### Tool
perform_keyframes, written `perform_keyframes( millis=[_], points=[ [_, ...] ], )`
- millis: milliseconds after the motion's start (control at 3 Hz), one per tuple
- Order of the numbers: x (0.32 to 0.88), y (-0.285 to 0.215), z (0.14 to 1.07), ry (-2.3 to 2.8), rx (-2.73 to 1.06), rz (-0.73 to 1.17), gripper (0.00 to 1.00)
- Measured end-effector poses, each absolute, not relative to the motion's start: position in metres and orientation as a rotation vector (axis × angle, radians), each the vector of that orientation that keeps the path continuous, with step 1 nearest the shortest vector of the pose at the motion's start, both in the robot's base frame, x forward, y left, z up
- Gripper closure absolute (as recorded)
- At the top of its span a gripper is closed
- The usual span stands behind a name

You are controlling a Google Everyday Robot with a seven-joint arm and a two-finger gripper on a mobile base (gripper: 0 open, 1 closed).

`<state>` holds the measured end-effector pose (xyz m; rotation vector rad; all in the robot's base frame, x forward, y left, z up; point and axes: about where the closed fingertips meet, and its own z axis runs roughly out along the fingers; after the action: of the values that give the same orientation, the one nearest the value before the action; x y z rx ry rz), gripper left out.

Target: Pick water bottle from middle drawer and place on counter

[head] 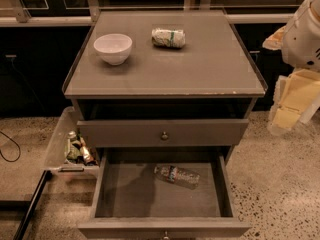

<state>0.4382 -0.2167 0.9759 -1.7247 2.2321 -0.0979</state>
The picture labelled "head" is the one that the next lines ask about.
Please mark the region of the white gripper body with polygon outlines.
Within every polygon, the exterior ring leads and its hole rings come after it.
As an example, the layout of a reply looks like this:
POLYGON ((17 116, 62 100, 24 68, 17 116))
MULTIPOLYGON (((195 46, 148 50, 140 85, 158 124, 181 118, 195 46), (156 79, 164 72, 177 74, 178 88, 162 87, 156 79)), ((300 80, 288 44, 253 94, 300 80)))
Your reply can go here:
POLYGON ((279 136, 300 122, 307 124, 320 108, 320 72, 295 69, 276 82, 267 129, 279 136))

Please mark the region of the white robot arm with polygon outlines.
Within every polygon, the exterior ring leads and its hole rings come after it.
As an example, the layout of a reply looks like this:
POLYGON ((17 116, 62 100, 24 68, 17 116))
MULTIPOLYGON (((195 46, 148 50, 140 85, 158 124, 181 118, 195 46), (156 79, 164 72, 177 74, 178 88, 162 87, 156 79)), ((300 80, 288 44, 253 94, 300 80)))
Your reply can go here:
POLYGON ((282 135, 298 122, 308 123, 320 107, 320 0, 304 0, 263 47, 280 50, 282 60, 293 67, 288 77, 278 78, 269 113, 269 132, 282 135))

